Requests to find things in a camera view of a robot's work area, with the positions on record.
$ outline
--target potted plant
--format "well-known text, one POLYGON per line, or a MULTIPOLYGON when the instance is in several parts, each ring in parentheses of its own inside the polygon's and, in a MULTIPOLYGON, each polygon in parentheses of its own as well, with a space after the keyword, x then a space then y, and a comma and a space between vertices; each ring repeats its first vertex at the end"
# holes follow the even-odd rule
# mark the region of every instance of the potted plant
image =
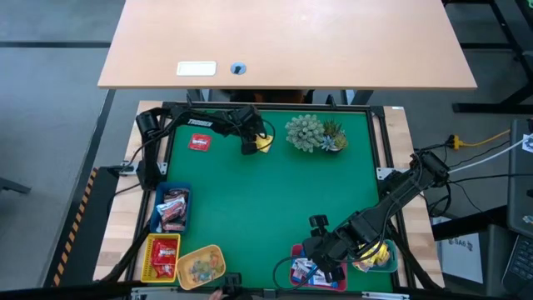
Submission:
POLYGON ((324 137, 322 137, 321 148, 328 153, 339 153, 348 147, 348 140, 341 124, 334 120, 324 122, 324 137))

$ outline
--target floor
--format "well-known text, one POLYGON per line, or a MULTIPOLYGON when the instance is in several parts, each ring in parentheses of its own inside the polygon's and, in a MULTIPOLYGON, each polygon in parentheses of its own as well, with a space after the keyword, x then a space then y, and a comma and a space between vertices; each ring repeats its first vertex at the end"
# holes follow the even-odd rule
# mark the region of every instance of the floor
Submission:
MULTIPOLYGON (((109 41, 123 3, 3 0, 0 40, 109 41)), ((499 4, 522 46, 532 50, 533 33, 514 3, 499 4)), ((446 11, 460 41, 503 41, 488 7, 451 4, 446 11)), ((97 80, 106 53, 106 49, 0 48, 0 177, 32 187, 27 196, 0 193, 0 290, 41 284, 105 96, 97 80)), ((475 91, 376 92, 370 104, 405 107, 417 148, 442 143, 452 133, 475 142, 506 130, 517 116, 454 114, 451 103, 500 101, 526 82, 520 65, 509 52, 466 51, 465 55, 479 86, 475 91)), ((319 101, 325 101, 328 93, 339 94, 319 92, 319 101)), ((117 92, 95 166, 121 162, 139 100, 184 98, 182 90, 117 92)), ((495 144, 449 151, 447 162, 459 162, 495 144)), ((507 159, 502 156, 453 178, 506 172, 507 159)), ((464 187, 481 209, 506 202, 504 178, 465 182, 464 187)), ((426 196, 433 202, 444 193, 430 190, 426 196)), ((452 195, 451 215, 476 213, 461 191, 452 188, 452 195)))

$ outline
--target yellow cable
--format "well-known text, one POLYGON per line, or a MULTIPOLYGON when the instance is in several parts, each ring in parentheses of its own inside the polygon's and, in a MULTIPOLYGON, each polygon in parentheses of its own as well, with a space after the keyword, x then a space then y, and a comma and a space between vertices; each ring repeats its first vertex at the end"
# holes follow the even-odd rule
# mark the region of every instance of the yellow cable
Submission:
POLYGON ((466 143, 466 142, 463 142, 463 141, 459 140, 458 144, 459 144, 459 146, 464 146, 464 147, 478 147, 478 146, 481 146, 481 145, 486 144, 488 142, 492 142, 495 139, 497 139, 497 138, 499 138, 499 137, 501 137, 503 135, 506 135, 507 133, 510 133, 510 132, 511 132, 511 130, 507 129, 507 130, 505 130, 502 133, 496 134, 494 137, 487 138, 485 141, 477 142, 477 143, 473 143, 473 144, 469 144, 469 143, 466 143))

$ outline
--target green table surface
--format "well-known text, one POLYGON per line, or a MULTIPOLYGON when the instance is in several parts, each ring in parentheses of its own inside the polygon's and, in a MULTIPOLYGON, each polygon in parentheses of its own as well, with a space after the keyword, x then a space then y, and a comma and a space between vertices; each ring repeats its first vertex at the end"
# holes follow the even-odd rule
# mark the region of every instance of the green table surface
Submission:
MULTIPOLYGON (((180 256, 210 244, 218 245, 227 272, 241 273, 245 288, 275 288, 272 270, 291 255, 294 244, 310 237, 309 217, 326 214, 329 229, 356 210, 377 203, 366 115, 357 112, 262 111, 276 128, 268 153, 241 155, 239 137, 223 137, 201 127, 179 127, 174 139, 168 181, 192 185, 188 232, 180 256), (301 114, 316 114, 342 123, 349 141, 338 154, 297 150, 286 141, 285 124, 301 114), (193 133, 212 137, 207 152, 188 148, 193 133)), ((291 287, 289 269, 276 274, 291 287)), ((363 273, 348 266, 347 291, 390 292, 388 273, 363 273)))

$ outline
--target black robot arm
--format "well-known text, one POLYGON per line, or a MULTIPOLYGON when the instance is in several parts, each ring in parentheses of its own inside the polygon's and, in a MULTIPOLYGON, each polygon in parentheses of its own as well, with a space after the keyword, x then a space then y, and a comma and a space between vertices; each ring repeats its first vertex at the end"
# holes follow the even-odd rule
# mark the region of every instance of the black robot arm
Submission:
POLYGON ((353 213, 333 232, 325 228, 328 225, 325 215, 310 217, 314 229, 311 230, 311 237, 303 242, 304 251, 326 274, 326 279, 342 280, 344 274, 338 268, 341 262, 367 258, 361 257, 382 242, 389 218, 421 191, 446 183, 449 168, 435 154, 421 152, 411 156, 413 160, 408 171, 392 172, 383 180, 377 205, 353 213))
POLYGON ((259 111, 252 105, 229 111, 203 112, 182 105, 170 108, 153 108, 141 112, 135 118, 142 137, 142 160, 137 168, 137 176, 144 190, 153 190, 162 180, 157 165, 157 143, 181 125, 210 128, 213 132, 226 137, 235 135, 241 138, 241 153, 249 155, 257 152, 257 135, 265 137, 263 120, 259 111), (161 128, 158 117, 170 117, 168 125, 161 128))

